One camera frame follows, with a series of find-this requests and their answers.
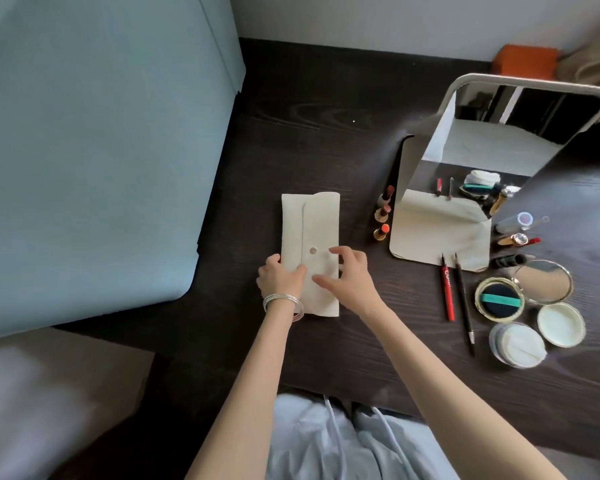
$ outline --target wooden table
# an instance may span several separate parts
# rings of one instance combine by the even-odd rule
[[[62,328],[176,356],[209,374],[236,371],[262,320],[256,270],[280,249],[280,195],[336,191],[340,242],[367,252],[380,294],[417,336],[533,443],[600,459],[600,125],[578,136],[502,209],[503,216],[528,210],[551,217],[537,229],[543,242],[533,254],[572,272],[576,292],[569,302],[587,323],[583,344],[550,347],[540,367],[516,371],[492,357],[491,323],[475,310],[477,357],[469,356],[461,322],[445,321],[439,268],[393,258],[388,241],[372,238],[374,202],[395,181],[410,125],[437,110],[456,77],[487,72],[488,64],[242,44],[247,80],[191,289],[174,302]],[[473,289],[485,276],[467,273],[466,279]],[[344,308],[337,319],[307,316],[292,327],[281,380],[418,415],[375,337]]]

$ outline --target white wall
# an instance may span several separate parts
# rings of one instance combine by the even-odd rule
[[[600,0],[232,0],[241,37],[490,61],[506,43],[572,50]]]
[[[42,328],[0,339],[0,480],[38,480],[136,408],[153,354]]]

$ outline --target bracelet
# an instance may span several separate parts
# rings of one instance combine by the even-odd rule
[[[296,307],[294,309],[294,322],[297,322],[298,320],[300,320],[300,318],[304,316],[304,306],[302,305],[302,303],[300,303],[300,300],[295,296],[291,296],[289,294],[270,294],[269,296],[266,296],[262,300],[262,307],[264,308],[264,313],[267,313],[267,305],[275,299],[288,299],[296,304]]]

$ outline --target white clutch bag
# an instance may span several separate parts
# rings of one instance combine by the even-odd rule
[[[331,254],[329,248],[338,245],[339,227],[339,193],[282,194],[281,263],[288,271],[300,263],[307,266],[300,297],[304,313],[321,317],[340,314],[338,300],[311,279],[314,274],[337,279],[338,255]]]

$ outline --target eyeliner pen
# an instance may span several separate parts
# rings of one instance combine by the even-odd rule
[[[462,318],[464,328],[467,336],[469,336],[469,352],[475,357],[475,334],[471,326],[471,319],[469,318],[469,304],[466,300],[466,288],[464,287],[464,279],[462,277],[462,266],[458,261],[458,254],[456,253],[456,278],[458,282],[458,288],[460,288],[460,304],[462,305]]]

